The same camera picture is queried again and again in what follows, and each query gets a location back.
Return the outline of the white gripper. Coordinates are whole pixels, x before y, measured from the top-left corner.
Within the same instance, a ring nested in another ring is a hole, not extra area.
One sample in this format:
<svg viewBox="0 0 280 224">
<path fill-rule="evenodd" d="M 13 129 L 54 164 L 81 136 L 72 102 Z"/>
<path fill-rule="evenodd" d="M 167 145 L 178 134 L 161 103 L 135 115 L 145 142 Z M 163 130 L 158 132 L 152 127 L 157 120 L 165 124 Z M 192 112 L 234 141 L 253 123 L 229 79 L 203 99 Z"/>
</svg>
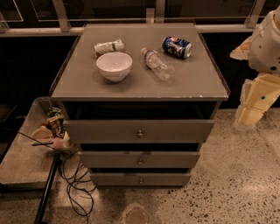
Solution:
<svg viewBox="0 0 280 224">
<path fill-rule="evenodd" d="M 229 56 L 235 60 L 247 60 L 250 43 L 251 37 L 246 38 Z M 237 121 L 247 126 L 256 125 L 279 95 L 279 74 L 259 73 L 253 80 L 245 80 Z"/>
</svg>

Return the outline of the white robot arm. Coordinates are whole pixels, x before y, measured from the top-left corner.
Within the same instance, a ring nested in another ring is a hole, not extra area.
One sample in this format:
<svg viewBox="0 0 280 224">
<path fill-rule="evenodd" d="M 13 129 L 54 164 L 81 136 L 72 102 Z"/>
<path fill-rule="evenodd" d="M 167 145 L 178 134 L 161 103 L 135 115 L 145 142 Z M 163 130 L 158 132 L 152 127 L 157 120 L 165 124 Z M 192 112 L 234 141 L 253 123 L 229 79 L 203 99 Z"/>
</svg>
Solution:
<svg viewBox="0 0 280 224">
<path fill-rule="evenodd" d="M 230 57 L 246 60 L 258 72 L 253 80 L 244 81 L 235 114 L 238 126 L 254 127 L 280 96 L 280 6 L 267 14 Z"/>
</svg>

